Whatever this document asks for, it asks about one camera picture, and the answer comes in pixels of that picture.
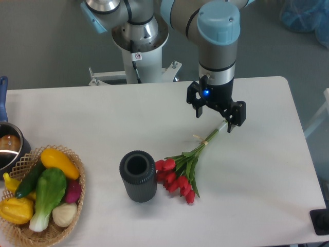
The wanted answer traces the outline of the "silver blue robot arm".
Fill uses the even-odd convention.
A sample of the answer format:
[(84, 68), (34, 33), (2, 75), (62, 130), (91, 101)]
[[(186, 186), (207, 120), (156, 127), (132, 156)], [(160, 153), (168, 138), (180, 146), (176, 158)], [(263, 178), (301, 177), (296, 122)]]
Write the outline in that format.
[(198, 81), (187, 103), (200, 117), (203, 106), (219, 112), (227, 129), (241, 126), (246, 104), (233, 101), (240, 9), (248, 1), (83, 1), (81, 9), (99, 33), (110, 32), (121, 49), (129, 84), (162, 82), (162, 48), (170, 29), (198, 48)]

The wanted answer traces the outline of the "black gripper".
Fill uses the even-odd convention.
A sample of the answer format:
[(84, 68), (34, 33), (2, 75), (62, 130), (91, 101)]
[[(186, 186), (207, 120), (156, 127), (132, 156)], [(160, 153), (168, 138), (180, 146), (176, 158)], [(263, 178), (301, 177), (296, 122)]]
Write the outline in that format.
[(230, 133), (234, 127), (240, 127), (246, 120), (246, 102), (232, 100), (234, 79), (222, 85), (211, 85), (209, 80), (207, 76), (202, 76), (199, 84), (193, 81), (187, 88), (186, 102), (192, 105), (196, 118), (201, 117), (205, 105), (224, 115), (227, 132)]

